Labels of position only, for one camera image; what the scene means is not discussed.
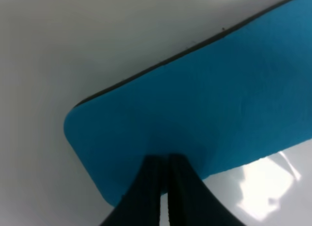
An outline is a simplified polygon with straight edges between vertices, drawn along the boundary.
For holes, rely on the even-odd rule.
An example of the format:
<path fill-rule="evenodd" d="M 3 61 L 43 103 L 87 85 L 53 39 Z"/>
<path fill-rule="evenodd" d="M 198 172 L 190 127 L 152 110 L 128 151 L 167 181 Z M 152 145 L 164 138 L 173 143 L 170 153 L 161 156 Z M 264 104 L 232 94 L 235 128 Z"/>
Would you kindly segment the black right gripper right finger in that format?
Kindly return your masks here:
<path fill-rule="evenodd" d="M 244 225 L 206 187 L 188 159 L 179 154 L 168 159 L 168 211 L 171 226 Z"/>

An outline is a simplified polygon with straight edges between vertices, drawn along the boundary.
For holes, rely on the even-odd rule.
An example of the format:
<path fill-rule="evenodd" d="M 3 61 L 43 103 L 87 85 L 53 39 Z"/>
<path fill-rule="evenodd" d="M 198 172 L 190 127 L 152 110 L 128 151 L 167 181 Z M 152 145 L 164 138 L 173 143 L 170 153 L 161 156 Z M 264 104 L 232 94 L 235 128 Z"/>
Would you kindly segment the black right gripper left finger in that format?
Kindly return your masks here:
<path fill-rule="evenodd" d="M 146 156 L 130 188 L 101 225 L 158 226 L 160 197 L 167 188 L 167 167 L 164 157 Z"/>

